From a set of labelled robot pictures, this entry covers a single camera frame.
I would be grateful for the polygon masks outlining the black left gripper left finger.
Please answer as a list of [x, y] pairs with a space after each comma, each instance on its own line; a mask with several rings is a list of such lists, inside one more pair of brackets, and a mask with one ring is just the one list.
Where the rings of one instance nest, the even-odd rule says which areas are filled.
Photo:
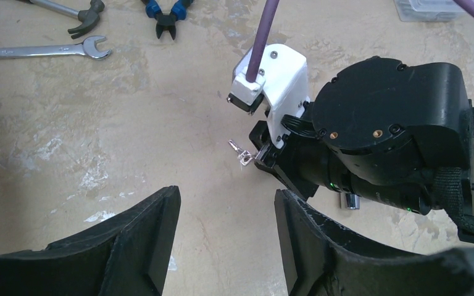
[[45, 249], [0, 255], [0, 295], [161, 295], [180, 205], [163, 187]]

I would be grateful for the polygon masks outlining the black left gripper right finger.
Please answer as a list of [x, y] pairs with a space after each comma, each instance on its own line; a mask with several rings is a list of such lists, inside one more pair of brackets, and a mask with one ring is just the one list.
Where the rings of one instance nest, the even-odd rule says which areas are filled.
[[289, 190], [277, 190], [274, 203], [290, 295], [474, 295], [474, 248], [406, 252], [352, 231]]

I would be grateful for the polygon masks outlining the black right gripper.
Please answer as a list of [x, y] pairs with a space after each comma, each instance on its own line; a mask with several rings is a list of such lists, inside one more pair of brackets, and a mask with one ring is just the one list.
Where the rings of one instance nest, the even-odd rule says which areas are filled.
[[322, 186], [334, 192], [353, 194], [352, 175], [338, 157], [317, 139], [295, 134], [283, 136], [282, 148], [273, 145], [265, 121], [258, 121], [249, 134], [257, 148], [255, 166], [273, 175], [303, 200]]

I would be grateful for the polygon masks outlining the small silver key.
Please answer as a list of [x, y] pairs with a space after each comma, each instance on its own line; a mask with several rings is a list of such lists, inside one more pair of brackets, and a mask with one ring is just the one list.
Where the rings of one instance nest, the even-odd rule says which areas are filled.
[[242, 166], [247, 166], [255, 160], [256, 156], [254, 154], [241, 148], [239, 145], [237, 145], [237, 143], [234, 142], [234, 140], [229, 139], [228, 144], [237, 153], [237, 158]]

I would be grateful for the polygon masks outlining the blue cable lock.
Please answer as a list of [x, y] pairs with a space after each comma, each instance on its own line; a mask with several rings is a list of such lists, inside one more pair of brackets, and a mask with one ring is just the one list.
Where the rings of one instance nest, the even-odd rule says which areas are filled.
[[339, 205], [343, 210], [359, 210], [360, 197], [356, 194], [342, 192], [339, 194]]

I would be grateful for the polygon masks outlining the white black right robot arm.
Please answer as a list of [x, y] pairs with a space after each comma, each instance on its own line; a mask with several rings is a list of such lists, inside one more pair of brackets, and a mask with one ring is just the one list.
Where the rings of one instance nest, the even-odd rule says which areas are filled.
[[249, 134], [256, 167], [302, 199], [320, 186], [426, 215], [444, 210], [474, 243], [474, 106], [456, 65], [371, 57], [339, 72], [276, 148], [265, 121]]

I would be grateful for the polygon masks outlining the clear plastic organizer box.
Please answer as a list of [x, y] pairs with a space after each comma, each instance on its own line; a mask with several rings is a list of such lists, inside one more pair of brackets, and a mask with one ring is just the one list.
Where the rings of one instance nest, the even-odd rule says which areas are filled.
[[403, 22], [450, 22], [465, 11], [450, 0], [394, 0]]

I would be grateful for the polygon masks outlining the silver open-end wrench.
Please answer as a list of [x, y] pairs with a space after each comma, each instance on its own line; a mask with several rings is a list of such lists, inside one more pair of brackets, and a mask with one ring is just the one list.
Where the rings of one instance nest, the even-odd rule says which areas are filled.
[[102, 60], [112, 53], [111, 49], [100, 51], [97, 48], [97, 44], [105, 40], [105, 36], [90, 36], [78, 44], [0, 47], [0, 60], [51, 56], [85, 56], [94, 60]]

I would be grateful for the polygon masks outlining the black claw hammer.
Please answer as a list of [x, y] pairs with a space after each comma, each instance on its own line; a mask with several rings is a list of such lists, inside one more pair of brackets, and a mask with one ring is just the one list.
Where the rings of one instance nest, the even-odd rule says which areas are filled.
[[105, 4], [101, 0], [91, 0], [89, 2], [89, 8], [84, 10], [72, 9], [62, 4], [46, 0], [23, 0], [23, 2], [66, 15], [81, 22], [79, 26], [67, 30], [72, 39], [77, 39], [92, 31], [101, 19], [100, 13], [105, 9]]

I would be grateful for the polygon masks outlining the blue handled pliers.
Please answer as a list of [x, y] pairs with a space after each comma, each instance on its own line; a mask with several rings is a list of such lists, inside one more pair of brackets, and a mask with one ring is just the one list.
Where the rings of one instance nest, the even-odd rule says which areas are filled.
[[168, 14], [162, 12], [159, 4], [155, 0], [141, 0], [144, 4], [144, 11], [150, 19], [156, 20], [156, 36], [161, 38], [163, 32], [167, 31], [173, 40], [177, 36], [176, 22], [185, 20], [187, 9], [192, 5], [194, 0], [178, 0], [174, 3]]

